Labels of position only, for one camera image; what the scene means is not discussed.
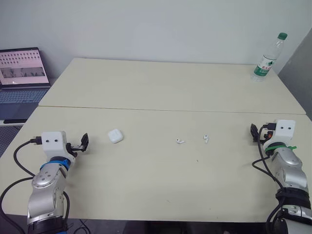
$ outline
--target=laptop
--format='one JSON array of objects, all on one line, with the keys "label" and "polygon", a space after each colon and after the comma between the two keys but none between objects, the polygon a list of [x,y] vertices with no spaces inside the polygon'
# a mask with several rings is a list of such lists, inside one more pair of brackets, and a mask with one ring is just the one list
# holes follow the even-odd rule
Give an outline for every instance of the laptop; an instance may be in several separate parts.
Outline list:
[{"label": "laptop", "polygon": [[37,47],[0,50],[0,120],[28,119],[50,87]]}]

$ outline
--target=bottle cap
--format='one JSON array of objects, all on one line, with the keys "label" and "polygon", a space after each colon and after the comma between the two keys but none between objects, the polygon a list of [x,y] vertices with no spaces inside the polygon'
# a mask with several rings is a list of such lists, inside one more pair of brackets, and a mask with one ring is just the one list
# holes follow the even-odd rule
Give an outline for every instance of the bottle cap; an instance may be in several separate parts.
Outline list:
[{"label": "bottle cap", "polygon": [[286,39],[286,37],[287,37],[287,33],[280,33],[280,34],[278,34],[278,39],[281,39],[281,40],[285,40]]}]

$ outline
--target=plastic water bottle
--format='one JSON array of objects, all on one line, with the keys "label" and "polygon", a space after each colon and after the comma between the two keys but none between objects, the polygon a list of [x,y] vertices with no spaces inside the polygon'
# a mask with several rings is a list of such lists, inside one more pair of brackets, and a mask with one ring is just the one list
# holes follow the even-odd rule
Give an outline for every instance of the plastic water bottle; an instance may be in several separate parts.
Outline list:
[{"label": "plastic water bottle", "polygon": [[251,78],[255,81],[263,81],[284,47],[284,41],[287,37],[286,33],[280,33],[275,42],[267,49],[262,56],[262,60],[256,66]]}]

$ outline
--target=laptop screen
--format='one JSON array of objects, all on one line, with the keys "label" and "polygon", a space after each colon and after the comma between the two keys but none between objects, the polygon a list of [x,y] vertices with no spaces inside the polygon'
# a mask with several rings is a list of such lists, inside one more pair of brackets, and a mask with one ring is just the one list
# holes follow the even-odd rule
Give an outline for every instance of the laptop screen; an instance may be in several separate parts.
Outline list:
[{"label": "laptop screen", "polygon": [[49,85],[38,48],[0,50],[2,87]]}]

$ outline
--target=blue ring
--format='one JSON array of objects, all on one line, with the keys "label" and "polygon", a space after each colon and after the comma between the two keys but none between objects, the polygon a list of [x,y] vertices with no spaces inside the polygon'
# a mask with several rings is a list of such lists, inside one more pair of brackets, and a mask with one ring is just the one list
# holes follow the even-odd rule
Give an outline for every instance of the blue ring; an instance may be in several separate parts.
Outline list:
[{"label": "blue ring", "polygon": [[65,159],[64,161],[50,161],[50,162],[47,162],[47,163],[44,163],[41,167],[40,167],[40,170],[42,169],[42,167],[45,165],[45,164],[48,164],[48,163],[59,163],[59,164],[62,164],[66,170],[69,170],[69,165],[68,165],[68,160]]}]

